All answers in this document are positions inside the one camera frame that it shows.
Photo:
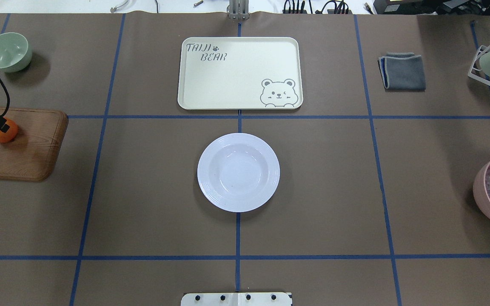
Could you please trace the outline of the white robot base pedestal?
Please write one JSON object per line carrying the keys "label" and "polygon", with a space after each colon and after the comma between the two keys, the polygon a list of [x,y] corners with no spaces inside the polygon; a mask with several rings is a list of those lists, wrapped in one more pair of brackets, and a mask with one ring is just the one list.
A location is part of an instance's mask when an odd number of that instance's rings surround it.
{"label": "white robot base pedestal", "polygon": [[287,292],[190,293],[181,298],[181,306],[292,306]]}

